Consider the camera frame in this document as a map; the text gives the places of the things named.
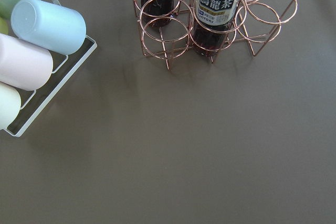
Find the light blue cup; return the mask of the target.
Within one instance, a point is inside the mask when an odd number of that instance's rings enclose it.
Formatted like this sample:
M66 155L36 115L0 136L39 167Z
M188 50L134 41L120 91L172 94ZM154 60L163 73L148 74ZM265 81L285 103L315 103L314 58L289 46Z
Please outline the light blue cup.
M10 23L18 38L62 55L76 52L86 37L78 11L41 0L20 0Z

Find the tea bottle in rack far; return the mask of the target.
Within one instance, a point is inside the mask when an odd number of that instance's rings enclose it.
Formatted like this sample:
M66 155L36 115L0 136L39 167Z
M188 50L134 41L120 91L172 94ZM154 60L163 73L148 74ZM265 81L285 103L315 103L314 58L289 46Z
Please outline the tea bottle in rack far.
M215 57L231 29L239 0L195 0L194 48L206 57Z

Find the pink cup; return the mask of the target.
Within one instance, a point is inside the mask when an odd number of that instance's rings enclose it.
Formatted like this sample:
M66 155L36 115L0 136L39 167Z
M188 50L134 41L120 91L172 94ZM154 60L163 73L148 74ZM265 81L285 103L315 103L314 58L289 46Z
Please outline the pink cup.
M46 84L52 71L47 49L1 34L1 82L33 91Z

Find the white cup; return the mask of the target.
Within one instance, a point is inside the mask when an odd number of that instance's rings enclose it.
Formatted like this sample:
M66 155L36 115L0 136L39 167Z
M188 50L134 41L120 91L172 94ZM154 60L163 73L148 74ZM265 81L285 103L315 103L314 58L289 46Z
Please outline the white cup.
M1 130L6 129L18 116L21 98L18 91L1 82Z

